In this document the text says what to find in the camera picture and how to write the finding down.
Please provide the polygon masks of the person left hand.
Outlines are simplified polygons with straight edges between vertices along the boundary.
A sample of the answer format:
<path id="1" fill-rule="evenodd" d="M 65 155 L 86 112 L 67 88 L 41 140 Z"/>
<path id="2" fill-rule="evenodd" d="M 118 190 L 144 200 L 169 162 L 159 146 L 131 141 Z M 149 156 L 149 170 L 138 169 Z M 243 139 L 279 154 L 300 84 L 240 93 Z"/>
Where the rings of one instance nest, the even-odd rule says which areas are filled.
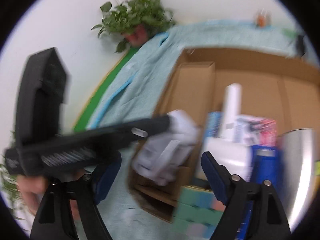
<path id="1" fill-rule="evenodd" d="M 73 179 L 79 179 L 86 173 L 85 170 L 79 170 L 72 174 Z M 18 175 L 16 177 L 17 188 L 20 191 L 22 199 L 32 215 L 36 215 L 40 205 L 39 195 L 44 194 L 48 187 L 48 180 L 42 176 L 26 177 Z M 71 211 L 75 220 L 80 219 L 80 214 L 76 200 L 70 200 Z"/>

